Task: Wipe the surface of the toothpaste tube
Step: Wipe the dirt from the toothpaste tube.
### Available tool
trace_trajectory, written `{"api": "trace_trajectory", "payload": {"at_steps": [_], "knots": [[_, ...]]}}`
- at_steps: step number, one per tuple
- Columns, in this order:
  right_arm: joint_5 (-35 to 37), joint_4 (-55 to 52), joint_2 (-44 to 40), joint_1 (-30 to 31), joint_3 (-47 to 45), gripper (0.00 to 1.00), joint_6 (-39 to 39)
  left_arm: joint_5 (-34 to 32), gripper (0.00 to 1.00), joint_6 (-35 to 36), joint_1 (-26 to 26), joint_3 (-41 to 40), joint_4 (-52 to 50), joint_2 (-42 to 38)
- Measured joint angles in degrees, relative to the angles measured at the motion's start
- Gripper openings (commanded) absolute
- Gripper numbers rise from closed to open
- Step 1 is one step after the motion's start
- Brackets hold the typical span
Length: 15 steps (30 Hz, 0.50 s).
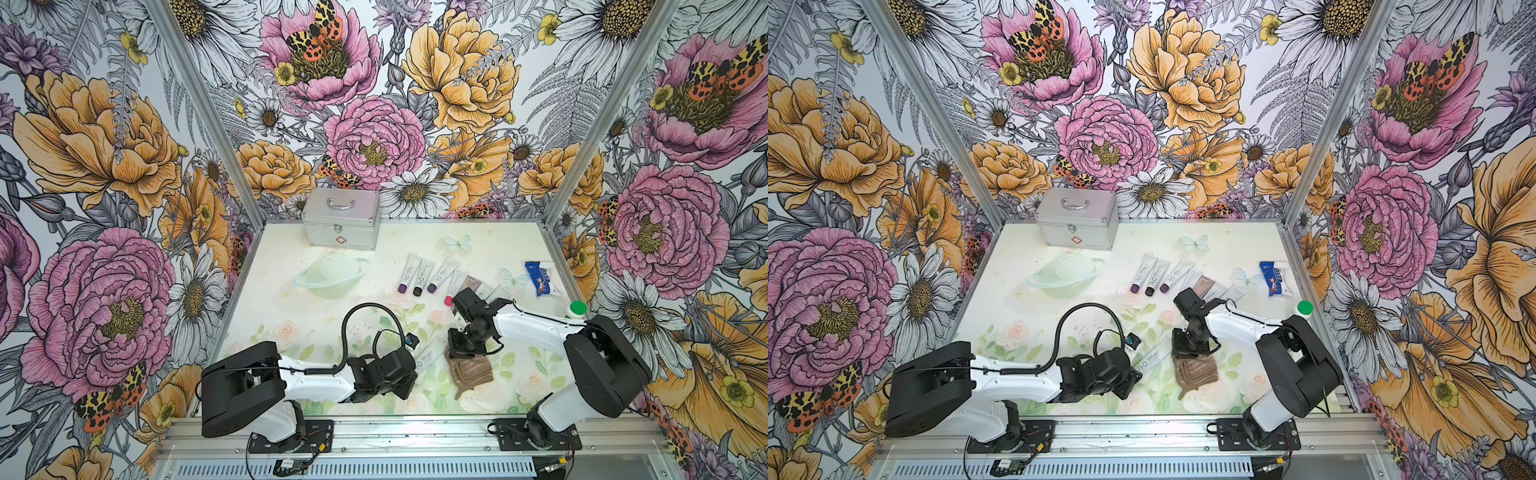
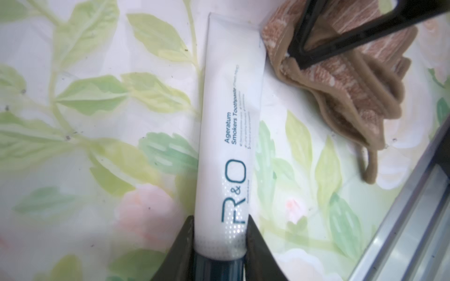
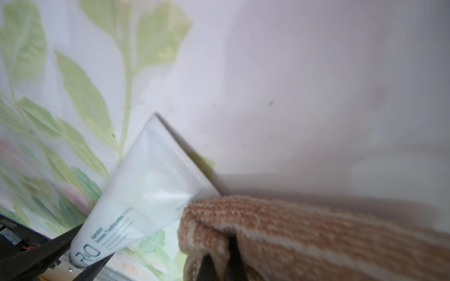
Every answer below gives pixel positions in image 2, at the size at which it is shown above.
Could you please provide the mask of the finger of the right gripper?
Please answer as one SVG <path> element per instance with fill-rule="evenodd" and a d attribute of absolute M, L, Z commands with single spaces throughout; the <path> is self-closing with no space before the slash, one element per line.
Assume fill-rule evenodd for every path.
<path fill-rule="evenodd" d="M 327 1 L 307 1 L 295 27 L 288 54 L 296 60 L 302 70 L 450 11 L 450 2 L 445 0 L 398 1 L 391 12 L 307 50 L 305 44 L 327 3 Z"/>

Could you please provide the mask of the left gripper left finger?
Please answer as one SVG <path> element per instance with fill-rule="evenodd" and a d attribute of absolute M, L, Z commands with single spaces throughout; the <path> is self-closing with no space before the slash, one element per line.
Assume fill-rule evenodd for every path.
<path fill-rule="evenodd" d="M 152 281 L 193 281 L 194 217 L 188 216 Z"/>

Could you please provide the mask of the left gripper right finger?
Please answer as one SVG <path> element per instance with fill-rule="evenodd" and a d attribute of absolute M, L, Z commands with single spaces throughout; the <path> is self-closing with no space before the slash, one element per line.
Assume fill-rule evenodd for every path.
<path fill-rule="evenodd" d="M 278 266 L 252 216 L 248 218 L 246 244 L 245 275 L 247 281 L 288 280 Z"/>

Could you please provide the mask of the dark green cap toothpaste tube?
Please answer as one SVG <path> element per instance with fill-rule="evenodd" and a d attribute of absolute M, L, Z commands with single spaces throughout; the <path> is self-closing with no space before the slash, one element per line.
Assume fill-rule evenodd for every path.
<path fill-rule="evenodd" d="M 259 29 L 210 14 L 194 214 L 197 281 L 240 281 L 266 48 Z"/>

